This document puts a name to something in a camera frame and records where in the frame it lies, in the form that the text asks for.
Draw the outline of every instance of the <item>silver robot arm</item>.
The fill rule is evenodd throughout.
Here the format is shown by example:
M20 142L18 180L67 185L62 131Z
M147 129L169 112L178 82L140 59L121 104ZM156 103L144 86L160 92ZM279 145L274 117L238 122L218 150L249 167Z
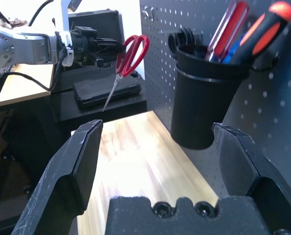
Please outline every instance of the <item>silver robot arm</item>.
M68 23L68 8L75 10L81 0L54 0L58 10L55 16L55 32L41 32L34 27L7 29L0 26L0 77L14 64L56 64L58 61L58 40L66 49L63 66L73 63L72 40Z

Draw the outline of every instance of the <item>scissor blade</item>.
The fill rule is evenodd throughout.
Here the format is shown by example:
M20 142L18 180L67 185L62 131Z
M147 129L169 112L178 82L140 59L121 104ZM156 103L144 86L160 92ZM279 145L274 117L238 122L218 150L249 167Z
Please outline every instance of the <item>scissor blade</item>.
M109 96L107 97L107 100L106 100L106 103L105 103L105 105L104 105L104 108L103 108L103 111L102 111L102 112L104 112L106 106L108 105L108 103L109 103L109 101L110 101L110 99L111 99L111 97L112 97L112 94L114 93L114 91L115 91L115 89L116 89L116 87L117 87L117 85L118 85L119 79L120 79L120 77L117 75L117 76L116 76L116 80L115 80L115 82L114 82L114 85L113 85L113 87L112 87L111 93L110 93Z

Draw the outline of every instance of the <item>scissors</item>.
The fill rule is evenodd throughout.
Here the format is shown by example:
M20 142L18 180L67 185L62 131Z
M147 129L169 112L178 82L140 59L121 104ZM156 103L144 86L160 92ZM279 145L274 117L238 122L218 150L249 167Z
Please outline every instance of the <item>scissors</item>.
M136 52L139 49L139 46L141 45L141 42L144 41L144 46L143 46L143 50L139 56L139 58L136 60L136 62L132 64L132 61L134 60L134 57L136 55ZM127 46L129 45L129 43L131 43L130 48L128 49L126 55L123 57L124 53L120 53L117 56L117 61L116 61L116 78L115 78L115 82L114 82L114 86L112 87L111 93L109 94L106 103L104 105L103 108L103 112L106 108L106 106L108 105L112 94L114 93L119 81L123 78L128 76L130 73L132 73L135 68L140 64L140 62L143 60L144 56L147 53L147 50L149 49L150 46L150 40L148 39L148 37L141 35L141 36L137 36L137 35L133 35L130 38L128 38L123 45Z

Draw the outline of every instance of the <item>robotic arm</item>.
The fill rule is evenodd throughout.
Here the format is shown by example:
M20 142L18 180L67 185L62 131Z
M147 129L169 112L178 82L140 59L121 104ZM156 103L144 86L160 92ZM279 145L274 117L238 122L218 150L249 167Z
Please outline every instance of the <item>robotic arm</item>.
M83 66L103 67L103 57L116 56L125 50L116 40L97 38L97 31L90 27L77 26L70 32L68 9L76 10L81 0L47 2L52 1L57 8L55 32L40 31L35 27L7 29L0 26L0 78L14 64L55 65L59 62L59 52L62 49L64 58L61 64L65 67L71 66L73 62Z

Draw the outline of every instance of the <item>white wall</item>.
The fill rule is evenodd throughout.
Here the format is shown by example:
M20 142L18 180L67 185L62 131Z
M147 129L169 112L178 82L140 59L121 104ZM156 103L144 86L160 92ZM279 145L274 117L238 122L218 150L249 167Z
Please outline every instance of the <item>white wall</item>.
M16 4L14 4L12 0L0 0L0 11L7 17L17 17L21 20L29 21L44 1L45 0L17 0ZM105 10L107 8L110 10L117 10L121 13L125 39L134 34L141 35L139 0L82 0L76 12ZM55 7L53 7L53 3L50 3L39 14L35 21L35 26L42 25L44 20L50 21L54 16L54 12ZM136 70L144 78L143 62Z

